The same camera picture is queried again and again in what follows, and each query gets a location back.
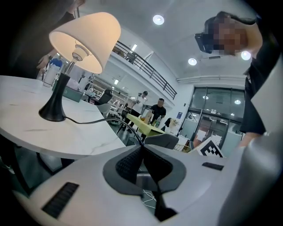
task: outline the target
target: floor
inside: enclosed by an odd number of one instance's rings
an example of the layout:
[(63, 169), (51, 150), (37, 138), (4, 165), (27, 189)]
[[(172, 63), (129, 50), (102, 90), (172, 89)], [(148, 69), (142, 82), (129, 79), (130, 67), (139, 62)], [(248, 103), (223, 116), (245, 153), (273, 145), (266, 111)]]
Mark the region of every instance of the floor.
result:
[[(117, 133), (117, 131), (119, 130), (119, 126), (110, 125), (110, 127), (113, 129), (115, 133)], [(118, 134), (118, 137), (126, 146), (133, 145), (134, 142), (137, 142), (137, 140), (134, 138), (133, 133), (131, 134), (127, 130), (126, 131), (121, 130)], [(43, 165), (41, 164), (41, 162), (39, 161), (36, 155), (36, 152), (28, 150), (23, 147), (17, 147), (15, 148), (15, 153), (19, 166), (23, 173), (23, 176), (30, 188), (37, 187), (42, 182), (46, 181), (48, 178), (52, 176), (50, 172), (43, 167)], [(23, 188), (21, 187), (21, 185), (19, 184), (16, 176), (10, 173), (10, 178), (11, 178), (12, 189), (27, 195), (23, 190)], [(144, 194), (142, 201), (143, 202), (147, 201), (145, 204), (151, 206), (148, 207), (148, 210), (152, 212), (152, 214), (154, 214), (154, 208), (152, 207), (155, 207), (156, 202), (146, 194)]]

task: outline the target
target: black metal railing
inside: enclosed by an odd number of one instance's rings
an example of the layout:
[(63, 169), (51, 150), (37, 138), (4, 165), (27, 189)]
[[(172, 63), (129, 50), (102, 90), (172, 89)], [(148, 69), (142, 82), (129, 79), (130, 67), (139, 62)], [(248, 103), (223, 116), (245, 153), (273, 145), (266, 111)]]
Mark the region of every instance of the black metal railing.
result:
[(136, 65), (140, 70), (145, 72), (151, 79), (159, 84), (162, 89), (167, 92), (173, 99), (176, 96), (176, 91), (168, 84), (168, 82), (159, 74), (145, 59), (132, 51), (128, 46), (117, 41), (113, 52), (129, 61), (131, 64)]

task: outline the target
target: lamp cord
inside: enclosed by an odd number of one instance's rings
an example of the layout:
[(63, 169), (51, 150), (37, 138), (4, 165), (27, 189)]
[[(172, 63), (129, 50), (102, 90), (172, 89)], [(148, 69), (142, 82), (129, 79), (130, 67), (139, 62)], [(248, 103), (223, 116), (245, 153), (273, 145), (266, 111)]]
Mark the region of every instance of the lamp cord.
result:
[(122, 124), (126, 125), (126, 126), (134, 133), (134, 135), (137, 137), (138, 142), (139, 142), (139, 144), (140, 144), (141, 146), (144, 145), (144, 143), (142, 142), (140, 136), (136, 133), (136, 131), (135, 131), (131, 126), (129, 126), (126, 122), (124, 122), (124, 121), (122, 121), (122, 120), (120, 120), (120, 119), (118, 119), (118, 118), (104, 118), (104, 119), (100, 119), (100, 120), (96, 120), (96, 121), (92, 121), (92, 122), (77, 122), (77, 121), (75, 121), (75, 120), (73, 120), (73, 119), (71, 119), (71, 118), (69, 118), (69, 117), (67, 117), (67, 116), (64, 116), (64, 118), (67, 118), (67, 119), (71, 120), (72, 122), (74, 122), (74, 123), (76, 123), (76, 124), (95, 124), (95, 123), (98, 123), (98, 122), (112, 121), (112, 120), (113, 120), (113, 121), (119, 121), (119, 122), (121, 122)]

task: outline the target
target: sign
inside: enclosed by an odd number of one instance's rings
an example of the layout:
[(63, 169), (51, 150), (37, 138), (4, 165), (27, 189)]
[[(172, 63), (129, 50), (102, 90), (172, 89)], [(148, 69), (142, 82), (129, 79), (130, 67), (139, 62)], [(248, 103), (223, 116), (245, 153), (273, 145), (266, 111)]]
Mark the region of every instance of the sign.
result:
[(177, 118), (180, 119), (182, 117), (182, 114), (183, 114), (183, 112), (179, 112), (178, 115), (177, 115)]

